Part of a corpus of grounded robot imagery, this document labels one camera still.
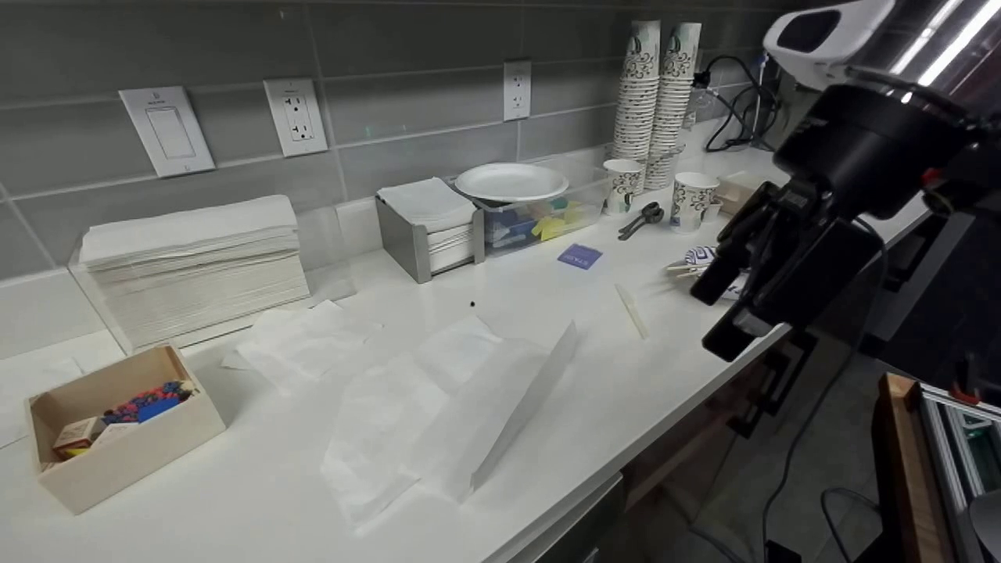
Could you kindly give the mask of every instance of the white countertop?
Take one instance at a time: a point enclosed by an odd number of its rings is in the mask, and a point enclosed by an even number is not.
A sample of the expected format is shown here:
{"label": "white countertop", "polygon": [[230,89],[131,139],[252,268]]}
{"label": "white countertop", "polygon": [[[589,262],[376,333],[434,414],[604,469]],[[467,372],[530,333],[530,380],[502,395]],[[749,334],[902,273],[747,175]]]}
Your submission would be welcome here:
{"label": "white countertop", "polygon": [[[191,356],[229,431],[84,517],[69,517],[33,486],[25,441],[2,448],[2,561],[510,561],[777,339],[773,333],[739,363],[709,356],[699,334],[725,305],[695,303],[660,276],[687,246],[709,244],[722,221],[704,232],[654,225],[616,241],[622,220],[429,284],[414,284],[385,254],[356,260],[359,290],[342,303],[371,333],[342,377],[276,389],[221,368],[216,354]],[[589,273],[563,267],[555,255],[570,244],[604,255]],[[616,284],[639,303],[648,339],[629,323]],[[320,474],[338,395],[351,376],[414,350],[473,303],[501,334],[538,345],[575,319],[582,350],[473,498],[414,498],[356,537]]]}

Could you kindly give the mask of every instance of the open cardboard box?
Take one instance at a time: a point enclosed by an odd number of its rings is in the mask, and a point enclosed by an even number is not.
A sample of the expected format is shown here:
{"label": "open cardboard box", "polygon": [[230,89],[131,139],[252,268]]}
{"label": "open cardboard box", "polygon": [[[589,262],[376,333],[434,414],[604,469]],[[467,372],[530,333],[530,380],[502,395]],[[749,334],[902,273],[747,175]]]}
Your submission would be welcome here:
{"label": "open cardboard box", "polygon": [[[197,389],[185,403],[81,456],[60,463],[52,454],[63,426],[99,416],[150,389],[185,377]],[[221,427],[216,403],[171,346],[142,350],[28,400],[33,474],[72,513],[91,511]]]}

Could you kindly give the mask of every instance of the gray tile backsplash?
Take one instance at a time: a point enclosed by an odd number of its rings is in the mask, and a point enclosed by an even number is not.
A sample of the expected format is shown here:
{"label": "gray tile backsplash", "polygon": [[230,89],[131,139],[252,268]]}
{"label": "gray tile backsplash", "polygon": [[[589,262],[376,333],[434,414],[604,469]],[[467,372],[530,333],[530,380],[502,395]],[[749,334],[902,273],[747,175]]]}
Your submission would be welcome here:
{"label": "gray tile backsplash", "polygon": [[[94,221],[271,190],[312,208],[607,144],[630,20],[699,20],[704,56],[754,56],[774,4],[0,0],[0,279],[69,260]],[[524,123],[501,116],[502,60],[530,60]],[[262,79],[317,81],[331,151],[282,160]],[[154,83],[186,89],[216,173],[154,179],[116,97]]]}
{"label": "gray tile backsplash", "polygon": [[20,199],[38,238],[64,262],[87,225],[286,195],[297,212],[343,199],[331,153]]}
{"label": "gray tile backsplash", "polygon": [[347,197],[368,197],[385,186],[404,186],[429,175],[448,179],[461,168],[512,156],[517,124],[489,124],[342,151]]}
{"label": "gray tile backsplash", "polygon": [[434,72],[326,81],[338,144],[398,139],[475,123],[501,123],[501,66],[482,72]]}
{"label": "gray tile backsplash", "polygon": [[46,268],[25,225],[0,199],[0,279],[28,276]]}

